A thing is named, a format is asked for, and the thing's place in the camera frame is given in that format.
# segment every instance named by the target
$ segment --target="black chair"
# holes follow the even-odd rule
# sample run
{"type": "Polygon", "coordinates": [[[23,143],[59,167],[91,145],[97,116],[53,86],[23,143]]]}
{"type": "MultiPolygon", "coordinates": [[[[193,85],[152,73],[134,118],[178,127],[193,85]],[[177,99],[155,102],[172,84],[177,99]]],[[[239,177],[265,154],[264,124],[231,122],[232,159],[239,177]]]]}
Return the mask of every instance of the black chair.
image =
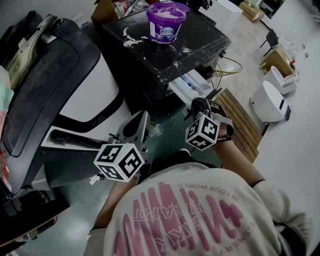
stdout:
{"type": "Polygon", "coordinates": [[[268,41],[268,44],[270,45],[270,49],[266,52],[264,56],[266,56],[272,49],[277,47],[279,45],[278,37],[276,35],[276,32],[273,29],[270,29],[269,33],[266,35],[266,40],[263,42],[263,44],[260,46],[260,48],[268,41]]]}

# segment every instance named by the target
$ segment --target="wooden pallet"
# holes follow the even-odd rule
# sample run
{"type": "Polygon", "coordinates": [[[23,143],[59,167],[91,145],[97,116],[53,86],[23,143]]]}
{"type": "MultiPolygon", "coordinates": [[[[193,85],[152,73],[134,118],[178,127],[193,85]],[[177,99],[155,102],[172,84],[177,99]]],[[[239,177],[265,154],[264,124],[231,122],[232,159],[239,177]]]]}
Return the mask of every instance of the wooden pallet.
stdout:
{"type": "Polygon", "coordinates": [[[225,89],[215,102],[223,107],[233,122],[232,139],[235,145],[253,163],[259,154],[257,147],[262,140],[257,126],[228,89],[225,89]]]}

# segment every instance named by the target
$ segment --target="wire basket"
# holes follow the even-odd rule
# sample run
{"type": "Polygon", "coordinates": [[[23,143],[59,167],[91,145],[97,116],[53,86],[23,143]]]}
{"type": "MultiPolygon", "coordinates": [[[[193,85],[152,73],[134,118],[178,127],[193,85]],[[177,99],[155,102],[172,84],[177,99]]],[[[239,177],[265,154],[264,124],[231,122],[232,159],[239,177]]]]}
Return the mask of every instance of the wire basket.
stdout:
{"type": "Polygon", "coordinates": [[[241,72],[242,65],[230,58],[224,57],[218,61],[215,66],[215,76],[221,78],[224,76],[232,75],[241,72]]]}

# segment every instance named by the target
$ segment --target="purple plastic tub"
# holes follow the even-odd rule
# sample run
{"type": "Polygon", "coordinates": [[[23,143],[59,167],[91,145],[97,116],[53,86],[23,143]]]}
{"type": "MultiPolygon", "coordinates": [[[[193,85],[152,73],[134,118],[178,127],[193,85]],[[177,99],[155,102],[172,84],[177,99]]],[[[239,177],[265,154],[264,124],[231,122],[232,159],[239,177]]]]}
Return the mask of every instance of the purple plastic tub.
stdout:
{"type": "Polygon", "coordinates": [[[189,7],[182,3],[154,3],[146,15],[149,19],[150,38],[160,44],[176,40],[181,25],[186,20],[189,7]]]}

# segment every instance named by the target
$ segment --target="white wall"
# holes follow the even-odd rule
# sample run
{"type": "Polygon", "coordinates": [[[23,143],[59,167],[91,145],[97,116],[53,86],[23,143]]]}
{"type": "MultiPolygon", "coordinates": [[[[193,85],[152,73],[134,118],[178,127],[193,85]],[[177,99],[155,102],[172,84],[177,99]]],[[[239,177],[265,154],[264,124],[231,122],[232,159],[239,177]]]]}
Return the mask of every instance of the white wall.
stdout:
{"type": "Polygon", "coordinates": [[[71,18],[78,13],[90,18],[95,10],[95,0],[0,0],[0,37],[32,10],[43,18],[47,14],[71,18]]]}
{"type": "Polygon", "coordinates": [[[320,29],[297,56],[300,83],[289,121],[271,126],[254,165],[313,219],[310,252],[320,241],[320,29]]]}
{"type": "Polygon", "coordinates": [[[318,29],[302,0],[286,0],[271,18],[271,26],[278,36],[285,36],[298,47],[318,29]]]}

